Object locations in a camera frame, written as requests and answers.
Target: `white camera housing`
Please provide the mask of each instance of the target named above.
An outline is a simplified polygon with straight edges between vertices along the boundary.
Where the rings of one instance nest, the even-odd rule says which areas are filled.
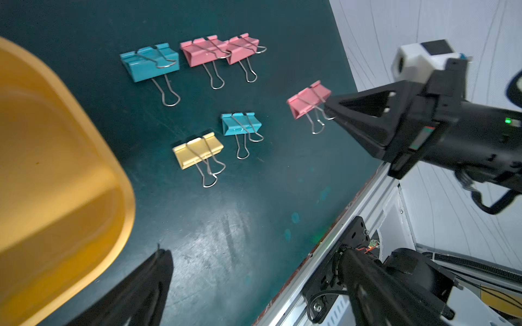
[[[434,70],[444,70],[449,58],[461,58],[446,40],[403,45],[391,65],[395,81],[426,83]]]

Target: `yellow binder clip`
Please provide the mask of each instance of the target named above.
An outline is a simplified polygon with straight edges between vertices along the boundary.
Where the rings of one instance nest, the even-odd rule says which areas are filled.
[[[227,167],[224,163],[219,162],[215,154],[221,152],[223,149],[223,144],[219,142],[213,132],[210,132],[203,137],[198,137],[189,142],[176,146],[172,149],[174,154],[176,155],[177,161],[180,164],[182,170],[196,165],[199,173],[202,177],[203,188],[210,188],[216,184],[218,178],[216,175],[220,174]],[[218,163],[223,165],[223,168],[218,172],[212,172],[210,170],[210,163],[208,159],[212,157],[212,159]],[[197,165],[199,162],[203,162],[207,165],[207,174],[214,177],[214,182],[208,186],[205,185],[205,175],[199,166]]]

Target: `screw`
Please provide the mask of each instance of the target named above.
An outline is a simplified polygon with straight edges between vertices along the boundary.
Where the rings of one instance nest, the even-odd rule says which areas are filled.
[[[319,302],[314,303],[314,311],[321,312],[321,310],[323,310],[323,306]]]

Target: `binder clip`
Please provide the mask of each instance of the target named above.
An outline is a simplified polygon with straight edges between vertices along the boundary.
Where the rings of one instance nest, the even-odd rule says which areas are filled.
[[[327,117],[324,110],[320,108],[318,105],[320,103],[325,103],[326,99],[331,95],[331,91],[321,85],[321,81],[318,80],[315,83],[311,84],[310,87],[305,88],[300,91],[296,95],[292,96],[287,100],[288,105],[290,106],[290,111],[292,111],[292,115],[294,119],[298,119],[303,115],[306,115],[310,123],[312,124],[312,133],[314,135],[320,134],[324,128],[325,124],[319,119],[319,114],[317,111],[320,111],[323,114],[324,119],[332,120],[335,117]],[[314,122],[308,112],[312,109],[315,109],[315,118],[319,124],[321,124],[322,128],[318,132],[315,132]]]
[[[224,163],[219,162],[214,155],[221,152],[223,149],[223,144],[219,142],[213,132],[210,132],[203,137],[198,137],[189,142],[176,146],[172,149],[174,154],[176,155],[177,161],[180,164],[182,170],[196,165],[199,173],[202,177],[203,188],[210,188],[216,184],[218,178],[216,175],[220,174],[227,167]],[[210,170],[210,163],[208,159],[212,157],[212,159],[218,163],[223,165],[223,168],[218,172],[212,172]],[[210,185],[205,185],[205,175],[199,166],[197,165],[199,162],[203,162],[207,165],[207,174],[214,177],[214,182]]]
[[[130,51],[120,54],[120,59],[132,77],[134,82],[145,79],[151,79],[154,85],[161,92],[161,101],[165,106],[175,106],[181,100],[181,97],[172,90],[167,74],[180,70],[179,56],[176,51],[170,49],[168,43],[156,44],[156,48],[144,47],[138,51]],[[165,76],[169,91],[177,97],[174,104],[165,102],[165,92],[161,89],[154,77],[159,75]]]
[[[245,78],[247,82],[254,82],[257,80],[257,74],[252,70],[252,66],[250,65],[250,57],[253,54],[259,54],[265,52],[266,46],[259,46],[259,40],[254,39],[248,36],[248,33],[241,34],[239,37],[233,37],[227,41],[227,50],[230,52],[230,56],[227,58],[227,62],[229,65],[233,65],[236,62],[239,62],[241,68],[245,71]],[[254,74],[254,80],[248,79],[248,72],[243,66],[241,60],[246,59],[246,63],[248,63],[248,68]]]
[[[248,148],[246,148],[246,134],[248,134],[248,139],[251,142],[260,142],[265,137],[261,136],[257,131],[259,128],[261,128],[261,122],[259,122],[258,119],[254,116],[255,113],[253,112],[247,112],[245,114],[243,113],[223,113],[221,115],[221,121],[223,122],[223,135],[230,136],[235,135],[235,142],[238,144],[238,151],[236,152],[235,157],[237,157],[240,160],[243,160],[250,156],[250,152],[248,151]],[[254,140],[252,139],[252,134],[256,134],[261,139]],[[245,147],[246,156],[240,157],[239,156],[239,138],[238,135],[243,135],[243,146]]]
[[[195,67],[203,65],[203,68],[210,77],[210,87],[213,89],[220,89],[225,86],[225,81],[218,74],[216,63],[214,62],[217,59],[225,59],[231,56],[231,53],[227,51],[227,44],[225,42],[218,40],[216,35],[212,35],[207,37],[206,40],[204,38],[200,38],[195,39],[194,41],[180,43],[180,48],[185,54],[189,66]],[[212,75],[205,65],[205,63],[211,61],[212,65],[214,66],[214,72],[216,73],[216,76],[222,82],[220,87],[214,87]]]

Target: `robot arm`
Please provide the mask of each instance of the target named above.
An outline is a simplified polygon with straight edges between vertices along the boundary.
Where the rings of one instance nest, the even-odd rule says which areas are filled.
[[[465,99],[467,59],[445,40],[399,48],[395,83],[332,96],[325,112],[401,179],[418,162],[455,171],[473,201],[497,214],[522,193],[522,113]],[[519,74],[508,87],[522,107]],[[510,190],[493,206],[482,204],[473,182]]]

